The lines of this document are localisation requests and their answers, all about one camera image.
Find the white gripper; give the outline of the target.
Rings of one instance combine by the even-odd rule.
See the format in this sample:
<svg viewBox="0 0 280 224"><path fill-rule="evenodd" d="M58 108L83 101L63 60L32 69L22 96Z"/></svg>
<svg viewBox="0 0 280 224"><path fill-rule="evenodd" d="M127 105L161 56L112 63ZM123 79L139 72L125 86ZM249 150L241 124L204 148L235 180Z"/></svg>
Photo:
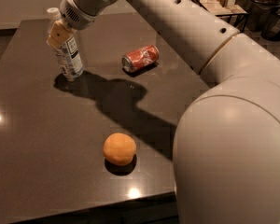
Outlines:
<svg viewBox="0 0 280 224"><path fill-rule="evenodd" d="M83 30L93 24L99 14L117 0L62 0L62 18L75 30ZM73 32L63 20L55 21L49 28L48 44L58 49L73 36Z"/></svg>

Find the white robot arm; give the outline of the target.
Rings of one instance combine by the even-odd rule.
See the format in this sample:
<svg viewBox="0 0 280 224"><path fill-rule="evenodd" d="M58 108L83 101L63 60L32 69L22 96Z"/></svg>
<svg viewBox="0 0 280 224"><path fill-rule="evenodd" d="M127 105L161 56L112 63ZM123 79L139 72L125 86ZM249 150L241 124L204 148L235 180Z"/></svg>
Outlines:
<svg viewBox="0 0 280 224"><path fill-rule="evenodd" d="M116 0L62 0L75 30ZM181 224L280 224L280 60L190 0L126 0L211 85L174 140Z"/></svg>

